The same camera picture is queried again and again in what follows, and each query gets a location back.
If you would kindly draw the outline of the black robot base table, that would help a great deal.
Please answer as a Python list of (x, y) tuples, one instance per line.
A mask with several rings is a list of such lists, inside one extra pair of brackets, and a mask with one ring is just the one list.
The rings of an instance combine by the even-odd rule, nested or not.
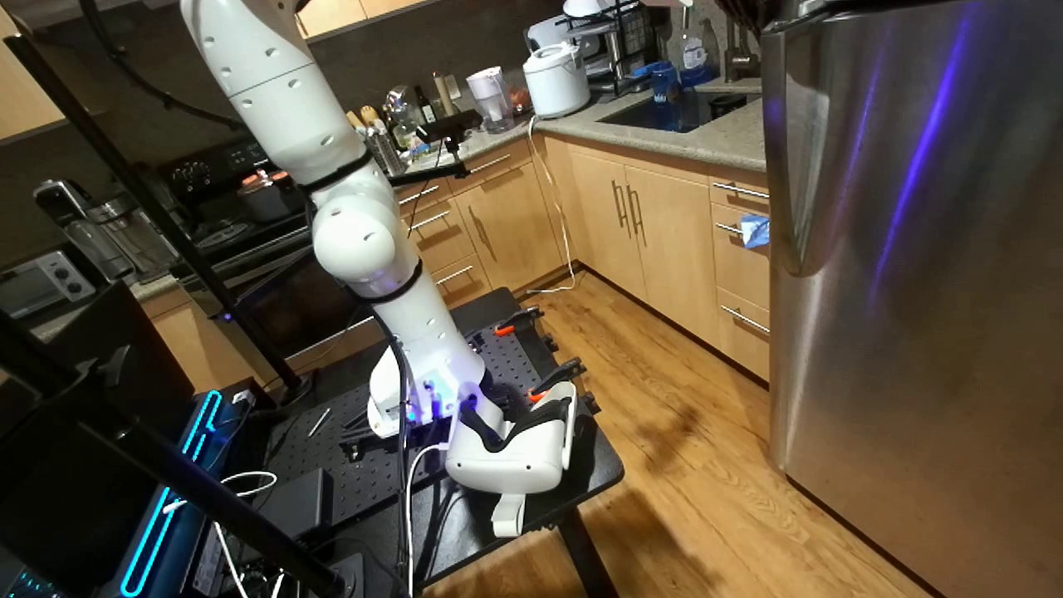
[[(530, 388), (557, 365), (553, 339), (540, 321), (495, 339), (495, 321), (520, 309), (509, 290), (493, 290), (457, 309), (458, 330), (471, 334), (471, 344), (490, 365), (490, 397), (498, 401), (509, 417), (533, 409)], [(277, 429), (263, 447), (266, 466), (278, 471), (282, 483), (266, 488), (253, 507), (322, 555), (386, 555), (396, 548), (401, 455), (392, 438), (370, 433), (367, 388), (359, 384), (367, 370), (367, 354), (329, 365), (320, 377), (320, 397), (291, 425)], [(449, 452), (449, 417), (413, 433), (413, 452), (437, 442)], [(426, 455), (413, 476), (409, 507), (423, 550), (423, 580), (440, 580), (504, 543), (504, 539), (493, 536), (495, 495), (451, 483), (444, 452)], [(556, 528), (588, 598), (615, 598), (615, 580), (602, 563), (577, 504), (617, 484), (623, 476), (623, 457), (595, 423), (595, 401), (577, 391), (572, 466), (553, 490), (525, 503), (523, 536)]]

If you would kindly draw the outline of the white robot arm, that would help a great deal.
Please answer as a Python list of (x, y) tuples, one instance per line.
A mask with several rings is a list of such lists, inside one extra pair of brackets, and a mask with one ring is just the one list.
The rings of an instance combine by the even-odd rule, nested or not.
[(315, 263), (373, 304), (392, 344), (370, 375), (370, 429), (451, 417), (484, 377), (398, 200), (296, 25), (296, 0), (179, 0), (182, 23), (266, 156), (314, 200)]

